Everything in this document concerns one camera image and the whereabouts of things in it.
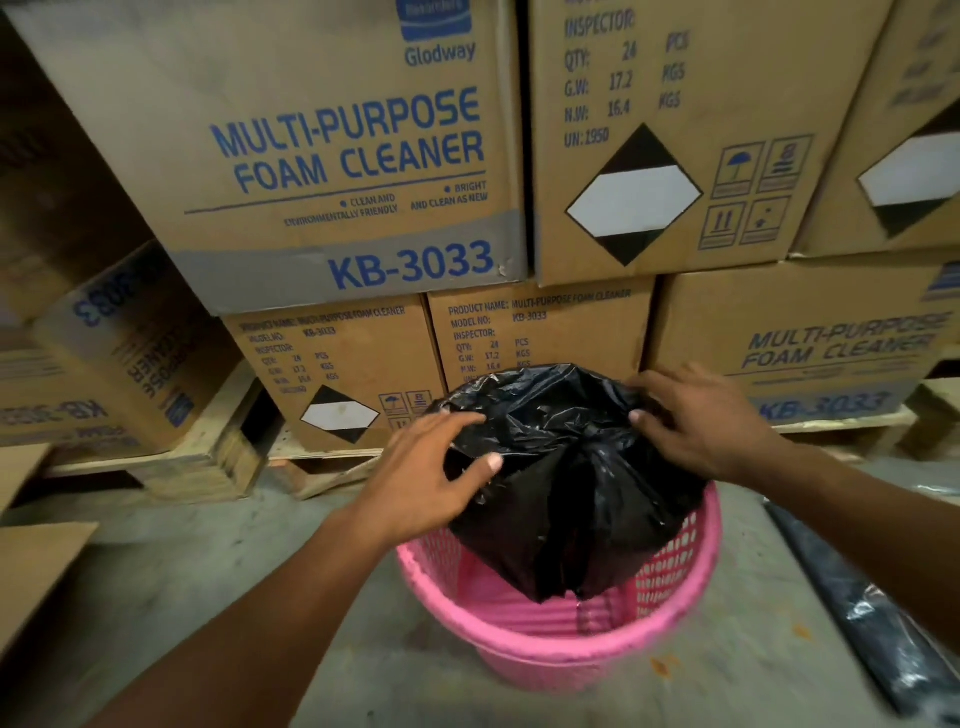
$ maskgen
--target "umbrella symbol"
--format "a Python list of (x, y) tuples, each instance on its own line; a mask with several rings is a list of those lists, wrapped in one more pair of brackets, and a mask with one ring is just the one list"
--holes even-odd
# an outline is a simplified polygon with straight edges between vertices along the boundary
[(728, 167), (733, 167), (733, 177), (735, 180), (740, 174), (740, 167), (746, 164), (749, 161), (753, 161), (754, 158), (750, 152), (737, 152), (735, 155), (730, 157), (730, 160), (727, 162)]

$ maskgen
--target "stacked cardboard boxes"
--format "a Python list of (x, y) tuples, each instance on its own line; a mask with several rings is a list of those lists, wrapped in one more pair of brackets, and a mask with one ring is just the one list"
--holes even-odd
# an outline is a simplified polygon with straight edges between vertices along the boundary
[(169, 449), (235, 347), (6, 23), (0, 40), (0, 446)]
[(527, 278), (509, 0), (8, 13), (305, 446), (444, 393), (420, 293)]
[(900, 407), (960, 328), (958, 40), (957, 3), (895, 3), (793, 259), (667, 277), (648, 365), (699, 360), (776, 424)]
[(147, 243), (39, 317), (0, 328), (0, 446), (53, 443), (71, 462), (163, 452), (238, 359)]
[(535, 280), (507, 0), (6, 12), (310, 449), (570, 361), (891, 411), (960, 335), (956, 3), (531, 0)]

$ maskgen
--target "forearm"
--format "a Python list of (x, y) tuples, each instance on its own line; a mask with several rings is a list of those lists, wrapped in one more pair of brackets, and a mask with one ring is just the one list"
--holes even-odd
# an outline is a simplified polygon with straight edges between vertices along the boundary
[(791, 445), (744, 484), (805, 522), (920, 624), (960, 649), (960, 508)]
[(335, 511), (289, 561), (141, 675), (90, 724), (286, 725), (386, 552)]

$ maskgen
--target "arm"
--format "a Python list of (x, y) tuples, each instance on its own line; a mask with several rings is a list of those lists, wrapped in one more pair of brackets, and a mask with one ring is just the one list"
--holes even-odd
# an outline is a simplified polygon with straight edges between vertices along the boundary
[(789, 510), (914, 619), (960, 650), (960, 508), (847, 467), (780, 437), (736, 387), (696, 364), (634, 382), (674, 416), (631, 419), (664, 457), (737, 483)]
[(503, 464), (454, 482), (446, 450), (482, 415), (439, 414), (397, 433), (360, 497), (331, 513), (289, 561), (177, 646), (89, 728), (270, 726), (293, 718), (360, 588), (393, 547), (446, 525)]

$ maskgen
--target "hand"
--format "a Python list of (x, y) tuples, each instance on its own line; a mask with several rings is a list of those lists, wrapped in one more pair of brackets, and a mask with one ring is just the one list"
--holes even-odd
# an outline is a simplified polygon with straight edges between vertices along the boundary
[(450, 443), (481, 414), (426, 415), (397, 432), (383, 450), (367, 486), (348, 508), (389, 549), (445, 526), (464, 512), (473, 495), (503, 466), (491, 452), (450, 482), (444, 458)]
[(667, 428), (649, 412), (634, 427), (670, 462), (711, 480), (751, 487), (794, 446), (761, 418), (728, 379), (699, 364), (643, 372), (628, 384), (647, 390), (673, 415)]

